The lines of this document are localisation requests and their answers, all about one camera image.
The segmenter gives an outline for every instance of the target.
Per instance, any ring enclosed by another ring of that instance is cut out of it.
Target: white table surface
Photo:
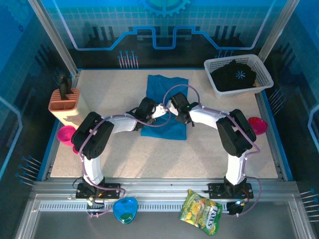
[[[254,95],[217,99],[204,70],[85,70],[77,88],[91,111],[117,115],[137,107],[146,96],[148,75],[189,79],[207,107],[223,111],[240,109],[246,118],[260,117]],[[189,89],[190,103],[197,101]],[[277,178],[265,134],[257,136],[259,155],[251,157],[246,174],[258,178]],[[111,135],[101,164],[106,177],[130,178],[222,178],[227,171],[227,153],[218,132],[203,124],[187,125],[187,140],[168,140],[141,136],[139,132]],[[71,147],[59,145],[51,177],[80,177],[79,156]]]

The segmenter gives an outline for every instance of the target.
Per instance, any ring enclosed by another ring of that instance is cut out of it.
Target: white basket
[[[217,90],[213,79],[211,78],[210,73],[214,70],[223,67],[224,65],[230,63],[232,60],[235,60],[237,63],[242,63],[248,65],[254,72],[257,73],[257,82],[261,85],[261,87],[253,87],[248,89],[241,89],[235,91],[225,91],[221,92]],[[274,81],[271,78],[268,70],[266,69],[264,63],[259,59],[258,56],[249,54],[249,55],[241,55],[241,56],[229,56],[217,59],[209,59],[204,62],[205,71],[208,75],[209,81],[214,88],[215,95],[217,98],[224,98],[230,96],[236,96],[243,93],[249,92],[250,94],[256,94],[261,92],[266,88],[271,88],[274,85]]]

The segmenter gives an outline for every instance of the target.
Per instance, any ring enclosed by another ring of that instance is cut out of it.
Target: white arm segment
[[[97,158],[92,158],[91,160],[88,160],[87,157],[84,157],[84,167],[86,173],[88,174],[88,177],[95,185],[98,185],[103,180],[104,176],[101,171],[101,156],[98,156]]]
[[[228,155],[228,167],[227,167],[227,173],[226,173],[226,179],[232,184],[237,185],[241,183],[245,176],[242,174],[244,161],[245,161],[245,155],[246,152],[244,152],[240,158],[232,155]]]
[[[225,116],[209,111],[205,111],[200,106],[195,106],[189,112],[191,120],[195,123],[203,123],[210,127],[217,129],[216,122]],[[237,185],[242,182],[245,177],[242,175],[243,162],[245,160],[245,153],[240,158],[232,155],[228,155],[228,168],[226,173],[226,179],[233,185]]]
[[[111,118],[108,121],[114,124],[112,134],[123,132],[123,131],[132,131],[134,130],[137,123],[136,120],[127,118],[127,117]],[[94,184],[98,185],[104,179],[104,176],[101,170],[101,156],[98,156],[97,158],[91,158],[91,160],[88,160],[87,157],[85,157],[84,166],[85,166],[86,173],[88,174],[88,177],[91,179],[91,181]]]
[[[216,114],[213,112],[205,111],[202,107],[200,106],[195,106],[194,108],[191,109],[189,112],[189,115],[191,117],[191,120],[194,123],[203,123],[205,125],[208,125],[210,127],[213,127],[217,129],[216,122],[220,118],[224,118],[225,116],[221,114]]]

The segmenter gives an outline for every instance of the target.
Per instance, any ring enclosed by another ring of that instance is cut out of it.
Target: snack bag
[[[222,205],[189,189],[179,219],[201,228],[208,235],[215,235],[218,231],[218,221],[221,214]]]

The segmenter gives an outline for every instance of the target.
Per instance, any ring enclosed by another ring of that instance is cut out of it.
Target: blue towel
[[[167,78],[161,75],[149,75],[146,97],[153,99],[157,104],[163,103],[165,93],[173,86],[178,84],[188,84],[188,80],[180,77]],[[187,97],[188,87],[180,86],[172,89],[166,97],[166,102],[170,97],[182,92]],[[156,119],[153,124],[161,124],[168,119],[168,113]],[[175,140],[186,140],[186,125],[175,120],[175,115],[171,115],[170,121],[163,127],[144,126],[141,130],[142,136],[151,136],[156,138],[166,138]]]

